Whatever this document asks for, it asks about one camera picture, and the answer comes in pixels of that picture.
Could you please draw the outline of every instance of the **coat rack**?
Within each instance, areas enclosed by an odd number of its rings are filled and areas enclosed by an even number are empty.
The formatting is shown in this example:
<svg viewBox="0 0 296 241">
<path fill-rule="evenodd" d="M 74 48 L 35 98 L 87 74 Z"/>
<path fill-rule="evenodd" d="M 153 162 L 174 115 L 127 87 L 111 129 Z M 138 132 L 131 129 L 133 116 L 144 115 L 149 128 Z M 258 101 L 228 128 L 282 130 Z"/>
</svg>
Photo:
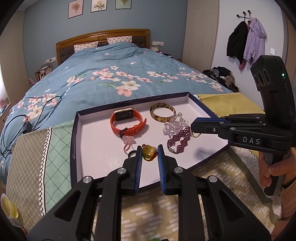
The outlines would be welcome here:
<svg viewBox="0 0 296 241">
<path fill-rule="evenodd" d="M 244 18 L 244 21 L 246 21 L 246 18 L 247 18 L 246 17 L 246 12 L 243 11 L 242 13 L 243 13 L 244 16 L 240 16 L 239 14 L 237 14 L 237 17 L 238 18 Z"/>
</svg>

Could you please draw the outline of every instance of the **gold beaded chain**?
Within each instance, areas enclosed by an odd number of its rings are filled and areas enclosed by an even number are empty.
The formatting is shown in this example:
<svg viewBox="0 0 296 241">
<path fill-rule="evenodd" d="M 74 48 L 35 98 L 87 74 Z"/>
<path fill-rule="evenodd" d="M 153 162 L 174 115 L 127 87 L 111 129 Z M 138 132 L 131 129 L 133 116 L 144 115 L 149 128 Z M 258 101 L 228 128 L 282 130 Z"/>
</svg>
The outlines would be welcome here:
<svg viewBox="0 0 296 241">
<path fill-rule="evenodd" d="M 193 137 L 193 138 L 198 138 L 198 137 L 200 137 L 200 135 L 201 134 L 198 134 L 198 136 L 195 136 L 194 134 L 193 134 L 193 131 L 190 129 L 190 134 L 191 134 L 191 136 Z"/>
</svg>

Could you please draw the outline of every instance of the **human hand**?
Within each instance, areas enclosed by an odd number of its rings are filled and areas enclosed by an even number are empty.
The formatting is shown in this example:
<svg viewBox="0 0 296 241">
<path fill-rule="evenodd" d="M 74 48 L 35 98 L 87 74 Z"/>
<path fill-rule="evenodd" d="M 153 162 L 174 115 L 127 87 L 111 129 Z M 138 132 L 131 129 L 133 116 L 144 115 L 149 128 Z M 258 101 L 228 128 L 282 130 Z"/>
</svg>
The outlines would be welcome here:
<svg viewBox="0 0 296 241">
<path fill-rule="evenodd" d="M 259 183 L 263 188 L 271 185 L 271 176 L 285 175 L 283 185 L 287 185 L 296 177 L 296 150 L 291 148 L 290 156 L 270 166 L 265 162 L 264 153 L 259 152 Z"/>
</svg>

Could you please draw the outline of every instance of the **blue floral duvet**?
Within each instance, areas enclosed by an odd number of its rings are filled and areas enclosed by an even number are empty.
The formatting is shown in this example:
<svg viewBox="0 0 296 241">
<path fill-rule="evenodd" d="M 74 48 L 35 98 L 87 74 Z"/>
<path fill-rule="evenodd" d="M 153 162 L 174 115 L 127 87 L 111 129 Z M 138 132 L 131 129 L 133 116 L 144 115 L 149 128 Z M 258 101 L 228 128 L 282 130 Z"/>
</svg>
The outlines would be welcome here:
<svg viewBox="0 0 296 241">
<path fill-rule="evenodd" d="M 77 111 L 105 104 L 162 94 L 231 93 L 216 81 L 174 59 L 142 49 L 132 43 L 87 48 L 78 51 L 52 73 L 33 86 L 15 105 L 6 124 L 17 115 L 27 115 L 33 126 L 41 115 L 49 118 L 38 127 L 46 128 L 73 120 Z M 3 142 L 8 146 L 24 124 L 18 117 L 7 127 Z M 12 155 L 0 156 L 0 179 L 6 183 Z"/>
</svg>

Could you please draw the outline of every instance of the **orange smartwatch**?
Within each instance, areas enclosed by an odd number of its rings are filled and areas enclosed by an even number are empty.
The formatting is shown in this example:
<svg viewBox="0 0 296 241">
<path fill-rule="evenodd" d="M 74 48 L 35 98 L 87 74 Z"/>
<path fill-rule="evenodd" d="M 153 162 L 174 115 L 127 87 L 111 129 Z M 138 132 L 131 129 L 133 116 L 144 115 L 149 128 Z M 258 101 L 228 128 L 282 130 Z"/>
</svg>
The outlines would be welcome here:
<svg viewBox="0 0 296 241">
<path fill-rule="evenodd" d="M 113 125 L 115 121 L 123 121 L 123 120 L 131 119 L 133 117 L 136 117 L 140 121 L 138 125 L 134 125 L 133 127 L 130 127 L 130 128 L 126 127 L 123 130 L 117 129 Z M 138 134 L 145 127 L 146 122 L 147 122 L 147 119 L 145 118 L 145 120 L 143 121 L 141 114 L 133 108 L 116 110 L 114 111 L 114 113 L 111 115 L 111 118 L 110 118 L 110 125 L 111 125 L 112 131 L 115 134 L 119 135 L 120 138 L 122 138 L 123 136 L 133 136 Z"/>
</svg>

